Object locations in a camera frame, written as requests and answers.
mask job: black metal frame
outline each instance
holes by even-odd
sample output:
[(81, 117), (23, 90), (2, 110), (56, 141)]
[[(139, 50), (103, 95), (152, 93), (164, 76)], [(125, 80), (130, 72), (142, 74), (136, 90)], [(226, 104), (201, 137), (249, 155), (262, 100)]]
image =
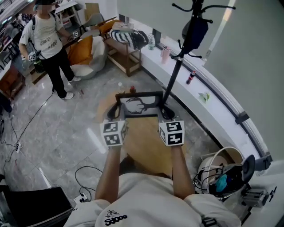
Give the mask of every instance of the black metal frame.
[[(194, 29), (194, 26), (195, 26), (195, 23), (197, 22), (197, 20), (199, 20), (200, 18), (202, 18), (202, 13), (205, 12), (206, 9), (208, 8), (231, 8), (231, 9), (236, 9), (236, 7), (230, 7), (230, 6), (220, 6), (220, 5), (211, 5), (211, 6), (207, 6), (205, 8), (202, 9), (202, 5), (203, 5), (203, 1), (204, 0), (193, 0), (193, 4), (192, 4), (192, 8), (189, 9), (189, 10), (185, 10), (179, 6), (177, 6), (175, 3), (172, 4), (172, 6), (184, 11), (184, 12), (190, 12), (190, 11), (193, 11), (192, 12), (192, 15), (191, 15), (191, 20), (190, 20), (190, 23), (189, 23), (189, 27), (188, 27), (188, 30), (187, 30), (187, 34), (186, 34), (186, 37), (185, 37), (185, 41), (183, 42), (183, 45), (181, 47), (181, 44), (180, 44), (180, 40), (178, 40), (178, 43), (180, 45), (180, 48), (181, 48), (181, 52), (177, 55), (177, 56), (172, 56), (172, 58), (177, 58), (177, 62), (176, 62), (176, 65), (174, 67), (174, 70), (173, 70), (173, 73), (172, 73), (172, 76), (170, 78), (170, 81), (169, 81), (169, 84), (168, 84), (168, 87), (165, 91), (165, 94), (164, 94), (164, 97), (163, 97), (163, 103), (166, 103), (169, 95), (170, 95), (170, 92), (174, 86), (174, 82), (178, 76), (178, 72), (182, 66), (182, 62), (184, 60), (184, 55), (186, 54), (189, 54), (189, 52), (191, 51), (190, 50), (190, 45), (192, 43), (192, 36), (193, 36), (193, 29)], [(206, 22), (208, 23), (212, 23), (212, 20), (206, 20), (204, 19)]]

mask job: round wooden table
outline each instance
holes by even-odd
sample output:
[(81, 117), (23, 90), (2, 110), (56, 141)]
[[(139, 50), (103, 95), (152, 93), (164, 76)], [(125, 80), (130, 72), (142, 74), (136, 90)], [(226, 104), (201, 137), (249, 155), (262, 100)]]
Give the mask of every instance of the round wooden table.
[[(97, 109), (96, 121), (101, 123), (105, 111), (116, 103), (115, 94), (103, 99)], [(159, 136), (157, 117), (128, 118), (128, 132), (123, 147), (139, 168), (146, 173), (172, 175), (171, 149)]]

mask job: coat rack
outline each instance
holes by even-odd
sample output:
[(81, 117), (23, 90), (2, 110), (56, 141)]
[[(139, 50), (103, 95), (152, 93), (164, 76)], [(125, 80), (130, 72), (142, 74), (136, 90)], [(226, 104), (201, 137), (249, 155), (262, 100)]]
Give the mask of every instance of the coat rack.
[(190, 12), (192, 11), (192, 15), (191, 15), (191, 20), (188, 24), (188, 30), (187, 30), (187, 33), (186, 33), (186, 36), (184, 38), (184, 42), (183, 42), (183, 45), (181, 46), (181, 41), (178, 40), (178, 44), (179, 44), (179, 47), (181, 48), (181, 52), (177, 55), (177, 56), (173, 56), (172, 59), (177, 59), (177, 62), (176, 62), (176, 65), (174, 67), (174, 70), (173, 70), (173, 73), (172, 73), (172, 76), (170, 78), (170, 81), (169, 81), (169, 84), (167, 86), (167, 89), (165, 91), (165, 94), (164, 94), (164, 97), (163, 97), (163, 104), (166, 103), (168, 97), (169, 97), (169, 94), (173, 88), (173, 85), (174, 85), (174, 82), (177, 78), (177, 75), (178, 75), (178, 72), (181, 68), (181, 65), (182, 65), (182, 62), (184, 61), (184, 55), (189, 55), (191, 57), (194, 57), (194, 58), (202, 58), (201, 56), (193, 56), (193, 55), (190, 55), (189, 53), (195, 49), (193, 47), (193, 34), (194, 32), (194, 28), (195, 26), (197, 25), (197, 23), (199, 22), (206, 22), (206, 23), (213, 23), (212, 20), (206, 20), (206, 19), (203, 19), (202, 18), (202, 13), (204, 13), (207, 9), (209, 8), (230, 8), (230, 9), (236, 9), (236, 7), (231, 7), (231, 6), (224, 6), (224, 5), (210, 5), (210, 6), (206, 6), (202, 9), (202, 5), (203, 5), (203, 1), (204, 0), (192, 0), (192, 8), (189, 9), (189, 10), (185, 10), (181, 7), (179, 7), (178, 5), (176, 5), (175, 3), (172, 4), (172, 6), (184, 11), (184, 12)]

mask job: text print on shirt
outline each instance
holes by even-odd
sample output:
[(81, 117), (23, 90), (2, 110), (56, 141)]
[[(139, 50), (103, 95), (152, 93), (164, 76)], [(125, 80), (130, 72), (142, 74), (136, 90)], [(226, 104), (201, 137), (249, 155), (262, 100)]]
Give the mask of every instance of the text print on shirt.
[(115, 212), (115, 211), (107, 211), (107, 215), (106, 215), (107, 218), (112, 217), (112, 216), (117, 216), (117, 217), (112, 217), (111, 219), (106, 219), (105, 220), (105, 223), (106, 223), (105, 225), (109, 226), (111, 224), (115, 224), (116, 222), (119, 222), (122, 219), (126, 219), (127, 218), (126, 215), (121, 215), (121, 216), (118, 216), (118, 215), (120, 215), (120, 214)]

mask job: gray tile floor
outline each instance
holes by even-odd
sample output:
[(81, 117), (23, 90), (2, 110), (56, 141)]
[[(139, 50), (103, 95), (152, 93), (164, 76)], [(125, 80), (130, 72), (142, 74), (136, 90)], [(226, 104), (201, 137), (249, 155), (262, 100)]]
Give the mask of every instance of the gray tile floor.
[[(77, 197), (80, 186), (75, 180), (75, 171), (85, 165), (103, 170), (107, 155), (101, 143), (99, 124), (95, 122), (99, 102), (118, 89), (118, 82), (122, 82), (125, 87), (135, 86), (137, 92), (162, 89), (145, 72), (139, 71), (128, 78), (110, 62), (93, 79), (71, 85), (66, 78), (63, 81), (66, 90), (75, 93), (74, 98), (65, 101), (53, 94), (21, 137), (23, 147), (20, 152), (14, 152), (11, 161), (5, 165), (6, 182), (14, 191), (38, 190), (59, 184), (69, 198)], [(27, 77), (26, 84), (15, 98), (15, 107), (11, 113), (18, 137), (51, 95), (52, 85), (48, 76), (36, 85), (31, 84), (31, 78)], [(185, 139), (189, 144), (185, 157), (190, 173), (194, 175), (201, 162), (200, 155), (216, 152), (219, 148), (173, 98), (169, 99), (169, 104), (179, 111), (185, 121)], [(5, 130), (2, 141), (14, 144), (16, 137), (12, 134), (6, 112), (3, 119)], [(12, 148), (0, 145), (1, 172), (4, 160), (7, 156), (10, 158)], [(79, 181), (90, 188), (96, 188), (100, 175), (99, 171), (92, 168), (78, 171)]]

